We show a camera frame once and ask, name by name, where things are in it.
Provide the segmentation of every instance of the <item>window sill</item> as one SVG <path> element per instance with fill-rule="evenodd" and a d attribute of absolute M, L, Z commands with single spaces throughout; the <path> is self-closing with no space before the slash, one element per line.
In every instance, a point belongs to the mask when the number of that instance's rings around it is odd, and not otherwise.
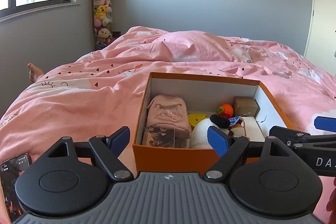
<path fill-rule="evenodd" d="M 43 7 L 38 7 L 38 8 L 33 8 L 33 9 L 29 9 L 29 10 L 25 10 L 22 12 L 18 12 L 15 14 L 11 14 L 5 17 L 0 18 L 0 22 L 3 22 L 7 19 L 11 19 L 14 17 L 18 17 L 18 16 L 23 16 L 26 14 L 30 14 L 30 13 L 34 13 L 34 12 L 38 12 L 38 11 L 42 11 L 42 10 L 46 10 L 46 9 L 54 9 L 54 8 L 58 8 L 58 7 L 65 7 L 65 6 L 74 6 L 74 5 L 80 5 L 80 2 L 71 2 L 71 3 L 61 3 L 61 4 L 55 4 L 55 5 L 48 5 L 48 6 L 43 6 Z"/>

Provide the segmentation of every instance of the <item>orange box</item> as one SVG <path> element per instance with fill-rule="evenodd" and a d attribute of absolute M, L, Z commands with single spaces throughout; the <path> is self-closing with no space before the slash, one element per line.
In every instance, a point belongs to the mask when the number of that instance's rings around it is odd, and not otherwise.
<path fill-rule="evenodd" d="M 273 126 L 294 129 L 274 97 L 260 81 L 211 75 L 152 72 L 147 81 L 132 144 L 138 172 L 197 171 L 203 174 L 218 160 L 213 149 L 141 145 L 147 122 L 147 106 L 159 94 L 181 97 L 186 103 L 188 112 L 209 114 L 214 114 L 224 103 L 232 104 L 237 96 L 252 97 L 260 108 L 255 119 L 264 137 L 268 136 Z"/>

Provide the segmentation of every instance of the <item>white lettering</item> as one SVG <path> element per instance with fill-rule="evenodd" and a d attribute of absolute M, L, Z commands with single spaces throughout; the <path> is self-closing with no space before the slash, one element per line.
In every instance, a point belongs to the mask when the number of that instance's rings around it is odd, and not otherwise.
<path fill-rule="evenodd" d="M 327 167 L 327 166 L 331 167 L 331 159 L 329 159 L 327 164 L 325 165 L 325 167 Z"/>
<path fill-rule="evenodd" d="M 317 158 L 316 166 L 321 166 L 322 162 L 323 162 L 322 158 Z"/>

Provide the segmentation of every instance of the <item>bed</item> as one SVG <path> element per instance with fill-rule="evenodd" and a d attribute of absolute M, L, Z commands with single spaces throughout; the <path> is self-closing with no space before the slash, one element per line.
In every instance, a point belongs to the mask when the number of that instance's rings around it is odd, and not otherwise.
<path fill-rule="evenodd" d="M 276 42 L 217 37 L 200 31 L 169 33 L 133 27 L 107 48 L 42 75 L 0 120 L 0 161 L 22 153 L 34 160 L 62 136 L 87 141 L 121 126 L 134 134 L 151 71 L 261 80 L 296 130 L 317 130 L 317 116 L 336 117 L 336 78 Z M 129 144 L 120 160 L 135 174 Z M 322 177 L 315 215 L 328 223 L 333 178 Z M 8 224 L 3 197 L 0 223 Z"/>

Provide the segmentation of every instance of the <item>human foot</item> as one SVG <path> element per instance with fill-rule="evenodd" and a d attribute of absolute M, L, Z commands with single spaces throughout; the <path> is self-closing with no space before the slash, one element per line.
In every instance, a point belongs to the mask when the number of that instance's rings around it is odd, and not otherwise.
<path fill-rule="evenodd" d="M 36 67 L 34 64 L 29 63 L 28 64 L 28 68 L 29 68 L 29 81 L 30 83 L 35 83 L 37 81 L 37 79 L 44 74 L 43 70 L 41 70 L 40 68 Z"/>

